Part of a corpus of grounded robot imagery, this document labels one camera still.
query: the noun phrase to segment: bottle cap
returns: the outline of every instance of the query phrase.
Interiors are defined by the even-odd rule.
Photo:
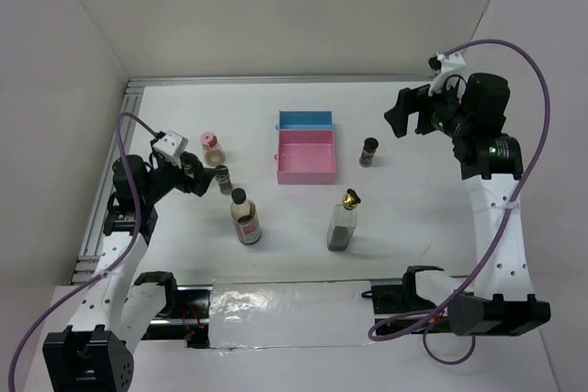
[[[364,140],[364,149],[367,151],[375,151],[379,146],[378,140],[375,138],[366,138]]]
[[[211,151],[214,149],[214,146],[217,145],[219,141],[217,140],[217,136],[214,132],[204,132],[200,135],[200,143],[202,144],[202,148],[205,151]]]
[[[361,198],[354,189],[348,188],[347,193],[343,196],[343,206],[348,210],[353,210],[361,203]]]
[[[214,171],[217,176],[228,176],[229,175],[229,167],[226,165],[217,165],[214,168]]]
[[[247,194],[242,188],[237,187],[231,192],[231,198],[232,202],[239,206],[247,200]]]

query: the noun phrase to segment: transparent plastic wrap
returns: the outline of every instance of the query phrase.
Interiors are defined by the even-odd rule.
[[[210,298],[211,348],[334,347],[371,344],[367,281],[215,284]]]

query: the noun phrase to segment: small jar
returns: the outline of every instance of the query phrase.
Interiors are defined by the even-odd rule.
[[[364,140],[364,148],[361,151],[361,156],[359,157],[359,164],[362,167],[369,167],[371,165],[378,146],[378,140],[375,138],[366,138]]]
[[[217,140],[214,132],[204,132],[200,136],[200,143],[202,144],[202,152],[204,153],[204,162],[208,166],[216,167],[224,163],[224,151],[222,151],[221,144]]]
[[[219,183],[220,192],[223,195],[229,195],[232,192],[232,182],[231,175],[229,174],[229,167],[226,165],[217,165],[214,170],[216,172],[215,177],[217,179],[217,183]]]

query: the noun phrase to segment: red wire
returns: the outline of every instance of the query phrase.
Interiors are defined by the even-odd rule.
[[[204,325],[202,325],[200,323],[200,318],[198,317],[198,313],[196,312],[196,310],[194,308],[190,308],[190,309],[192,309],[192,314],[194,314],[194,317],[196,318],[196,321],[198,322],[198,327],[201,329],[204,328]]]

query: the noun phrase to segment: bottle with label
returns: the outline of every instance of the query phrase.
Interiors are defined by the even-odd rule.
[[[376,154],[376,149],[378,148],[378,140],[375,138],[366,138],[364,141],[364,148],[361,151],[361,156],[359,157],[359,164],[362,167],[369,167],[371,162],[374,160],[374,155]]]
[[[220,192],[223,195],[229,195],[232,191],[232,183],[231,183],[231,175],[229,174],[229,167],[226,165],[217,165],[214,168],[216,173],[215,177],[217,178],[217,183],[219,183]]]
[[[331,224],[327,232],[327,248],[331,252],[344,252],[351,241],[357,225],[356,208],[361,202],[357,193],[347,189],[343,204],[334,207]]]
[[[231,198],[232,225],[237,231],[237,237],[245,245],[253,245],[261,238],[257,208],[253,201],[247,199],[242,188],[235,188]]]

